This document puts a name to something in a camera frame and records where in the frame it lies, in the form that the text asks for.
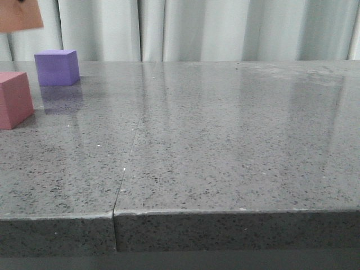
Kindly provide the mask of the orange foam cube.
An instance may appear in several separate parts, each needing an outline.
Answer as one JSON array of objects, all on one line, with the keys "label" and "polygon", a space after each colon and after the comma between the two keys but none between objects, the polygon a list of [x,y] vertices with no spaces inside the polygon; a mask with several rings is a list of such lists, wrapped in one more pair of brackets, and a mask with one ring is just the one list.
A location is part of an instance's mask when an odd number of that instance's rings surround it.
[{"label": "orange foam cube", "polygon": [[1,33],[43,27],[41,12],[36,0],[1,0]]}]

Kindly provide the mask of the white curtain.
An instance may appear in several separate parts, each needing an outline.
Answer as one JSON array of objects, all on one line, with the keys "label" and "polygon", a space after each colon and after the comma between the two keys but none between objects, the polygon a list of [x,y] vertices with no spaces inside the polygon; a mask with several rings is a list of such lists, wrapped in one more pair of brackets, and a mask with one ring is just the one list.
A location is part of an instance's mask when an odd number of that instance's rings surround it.
[{"label": "white curtain", "polygon": [[1,34],[1,60],[358,60],[358,1],[40,1],[44,26]]}]

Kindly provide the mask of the purple foam cube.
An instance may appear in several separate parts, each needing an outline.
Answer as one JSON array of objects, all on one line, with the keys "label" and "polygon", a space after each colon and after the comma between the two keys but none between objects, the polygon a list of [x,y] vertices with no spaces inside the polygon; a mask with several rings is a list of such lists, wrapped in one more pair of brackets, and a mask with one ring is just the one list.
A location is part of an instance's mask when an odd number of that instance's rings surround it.
[{"label": "purple foam cube", "polygon": [[80,80],[77,51],[51,49],[34,54],[40,86],[72,86]]}]

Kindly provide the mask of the pink foam cube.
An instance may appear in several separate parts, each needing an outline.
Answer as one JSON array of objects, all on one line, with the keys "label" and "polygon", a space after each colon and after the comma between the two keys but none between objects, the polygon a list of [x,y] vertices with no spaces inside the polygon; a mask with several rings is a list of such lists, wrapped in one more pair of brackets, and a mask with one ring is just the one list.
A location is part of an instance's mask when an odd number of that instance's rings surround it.
[{"label": "pink foam cube", "polygon": [[26,72],[1,72],[1,129],[13,129],[34,114]]}]

